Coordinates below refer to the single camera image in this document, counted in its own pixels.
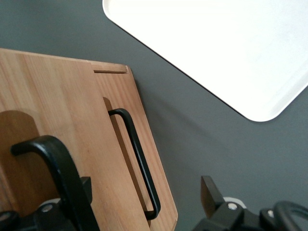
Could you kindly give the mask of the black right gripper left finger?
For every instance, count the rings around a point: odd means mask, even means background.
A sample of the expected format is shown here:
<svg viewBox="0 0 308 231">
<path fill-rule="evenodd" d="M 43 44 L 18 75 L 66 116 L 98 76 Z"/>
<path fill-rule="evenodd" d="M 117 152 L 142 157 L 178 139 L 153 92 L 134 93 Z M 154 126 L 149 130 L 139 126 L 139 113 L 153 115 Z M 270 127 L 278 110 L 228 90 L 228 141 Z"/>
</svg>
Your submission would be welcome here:
<svg viewBox="0 0 308 231">
<path fill-rule="evenodd" d="M 90 177 L 80 178 L 83 186 L 83 194 L 80 202 L 80 207 L 83 212 L 89 212 L 92 203 L 92 185 Z"/>
</svg>

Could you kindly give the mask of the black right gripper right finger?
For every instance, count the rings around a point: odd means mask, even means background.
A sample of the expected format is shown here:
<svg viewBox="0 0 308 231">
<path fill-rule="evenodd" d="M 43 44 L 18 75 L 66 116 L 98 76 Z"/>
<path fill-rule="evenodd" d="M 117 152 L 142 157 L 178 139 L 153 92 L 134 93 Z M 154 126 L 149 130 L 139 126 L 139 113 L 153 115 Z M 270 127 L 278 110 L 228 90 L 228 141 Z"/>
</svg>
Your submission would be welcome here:
<svg viewBox="0 0 308 231">
<path fill-rule="evenodd" d="M 223 220 L 226 202 L 210 176 L 201 177 L 201 204 L 210 220 Z"/>
</svg>

